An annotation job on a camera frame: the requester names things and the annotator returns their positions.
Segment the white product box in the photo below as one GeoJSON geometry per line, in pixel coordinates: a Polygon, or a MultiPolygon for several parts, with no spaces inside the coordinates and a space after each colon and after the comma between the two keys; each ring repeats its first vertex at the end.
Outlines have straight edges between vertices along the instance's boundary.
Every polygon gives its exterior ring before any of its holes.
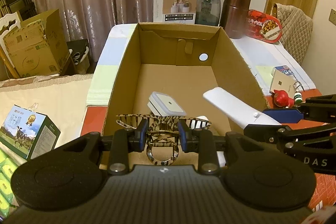
{"type": "Polygon", "coordinates": [[[154,0],[153,21],[195,24],[197,0],[154,0]]]}

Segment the wall socket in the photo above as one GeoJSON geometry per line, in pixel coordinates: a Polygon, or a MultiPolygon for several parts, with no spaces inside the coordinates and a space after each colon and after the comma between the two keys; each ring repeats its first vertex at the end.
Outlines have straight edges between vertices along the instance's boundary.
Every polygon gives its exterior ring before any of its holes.
{"type": "Polygon", "coordinates": [[[331,9],[329,21],[336,26],[336,11],[331,9]]]}

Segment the red food package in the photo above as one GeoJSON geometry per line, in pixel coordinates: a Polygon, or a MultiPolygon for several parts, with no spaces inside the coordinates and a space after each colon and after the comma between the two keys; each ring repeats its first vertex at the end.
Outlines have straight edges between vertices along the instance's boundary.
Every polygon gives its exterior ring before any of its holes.
{"type": "Polygon", "coordinates": [[[250,10],[245,34],[267,43],[275,43],[281,37],[282,27],[277,18],[257,10],[250,10]]]}

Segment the cardboard box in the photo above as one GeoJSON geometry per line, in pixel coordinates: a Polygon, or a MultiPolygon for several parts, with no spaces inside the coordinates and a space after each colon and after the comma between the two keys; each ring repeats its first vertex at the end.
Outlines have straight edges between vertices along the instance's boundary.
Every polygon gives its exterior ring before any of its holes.
{"type": "Polygon", "coordinates": [[[52,150],[59,134],[47,115],[13,106],[0,128],[0,142],[29,160],[52,150]]]}
{"type": "Polygon", "coordinates": [[[154,0],[153,21],[194,24],[197,0],[154,0]]]}
{"type": "Polygon", "coordinates": [[[60,73],[70,55],[58,10],[21,22],[3,40],[20,77],[60,73]]]}
{"type": "MultiPolygon", "coordinates": [[[[256,79],[223,28],[139,23],[114,82],[103,135],[121,129],[116,123],[118,114],[150,114],[147,103],[153,91],[174,98],[188,117],[206,116],[214,134],[242,132],[203,98],[204,92],[217,86],[259,111],[267,107],[256,79]],[[201,54],[208,58],[201,61],[201,54]]],[[[142,154],[131,153],[130,163],[150,164],[146,154],[142,154]]],[[[197,163],[185,160],[191,154],[180,150],[175,164],[197,163]]]]}

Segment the brown thermos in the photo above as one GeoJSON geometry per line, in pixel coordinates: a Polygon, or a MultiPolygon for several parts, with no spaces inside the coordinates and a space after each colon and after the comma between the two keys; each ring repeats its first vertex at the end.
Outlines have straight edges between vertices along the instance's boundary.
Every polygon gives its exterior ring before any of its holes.
{"type": "Polygon", "coordinates": [[[219,25],[230,38],[242,38],[251,0],[224,0],[219,25]]]}

